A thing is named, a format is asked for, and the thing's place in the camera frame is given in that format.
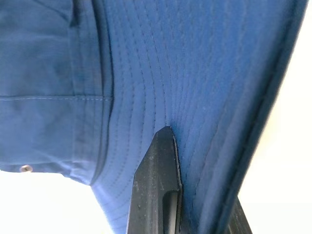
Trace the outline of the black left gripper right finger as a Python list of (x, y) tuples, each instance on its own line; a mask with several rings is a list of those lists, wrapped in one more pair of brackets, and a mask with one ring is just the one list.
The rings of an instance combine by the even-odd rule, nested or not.
[(228, 227), (226, 229), (226, 234), (252, 234), (252, 230), (249, 226), (241, 203), (236, 198), (235, 204), (233, 206), (233, 212), (230, 217)]

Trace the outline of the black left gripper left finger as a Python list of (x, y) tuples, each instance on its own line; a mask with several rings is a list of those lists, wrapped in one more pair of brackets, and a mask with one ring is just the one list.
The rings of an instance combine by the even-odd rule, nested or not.
[(128, 234), (178, 234), (182, 182), (171, 127), (157, 131), (138, 166), (128, 215)]

